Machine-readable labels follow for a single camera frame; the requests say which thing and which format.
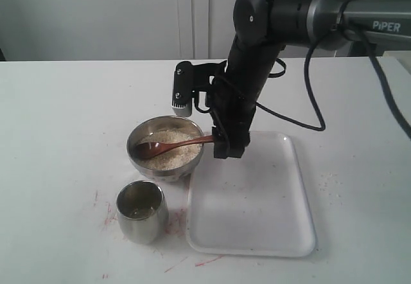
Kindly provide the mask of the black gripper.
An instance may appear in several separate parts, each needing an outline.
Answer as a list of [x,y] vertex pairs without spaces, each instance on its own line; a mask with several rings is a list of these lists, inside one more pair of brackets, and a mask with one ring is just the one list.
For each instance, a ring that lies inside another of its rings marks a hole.
[[250,143],[250,126],[256,101],[267,80],[267,69],[254,67],[232,70],[220,62],[214,71],[207,104],[220,123],[212,127],[213,156],[216,159],[241,158]]

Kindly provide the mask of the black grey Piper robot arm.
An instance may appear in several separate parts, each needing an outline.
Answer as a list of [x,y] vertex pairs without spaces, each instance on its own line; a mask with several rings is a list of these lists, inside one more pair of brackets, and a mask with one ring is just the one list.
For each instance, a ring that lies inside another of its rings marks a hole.
[[373,44],[410,40],[410,0],[236,0],[233,22],[229,57],[212,71],[207,94],[217,159],[243,155],[259,95],[287,45],[306,46],[311,58],[317,48],[361,42],[394,119],[410,133],[372,50]]

